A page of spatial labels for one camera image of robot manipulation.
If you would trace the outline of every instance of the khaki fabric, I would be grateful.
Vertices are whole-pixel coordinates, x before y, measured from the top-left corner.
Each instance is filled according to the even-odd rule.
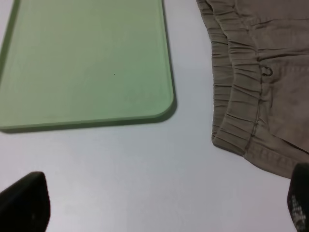
[[[212,44],[213,143],[290,178],[309,162],[309,1],[197,3]]]

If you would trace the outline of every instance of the white table surface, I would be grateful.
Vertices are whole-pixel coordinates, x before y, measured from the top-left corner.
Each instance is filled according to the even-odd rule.
[[[0,42],[12,0],[0,0]],[[289,180],[211,143],[211,44],[195,0],[165,0],[178,109],[159,124],[0,132],[0,190],[46,174],[48,232],[293,232]]]

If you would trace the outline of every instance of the wrinkled fabric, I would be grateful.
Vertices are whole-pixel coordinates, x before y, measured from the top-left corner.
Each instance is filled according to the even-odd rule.
[[[197,3],[212,45],[212,142],[290,178],[309,162],[309,1]]]

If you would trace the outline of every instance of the green cutting board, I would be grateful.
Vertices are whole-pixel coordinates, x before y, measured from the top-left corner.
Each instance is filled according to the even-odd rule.
[[[156,118],[173,103],[162,0],[16,0],[0,129]]]

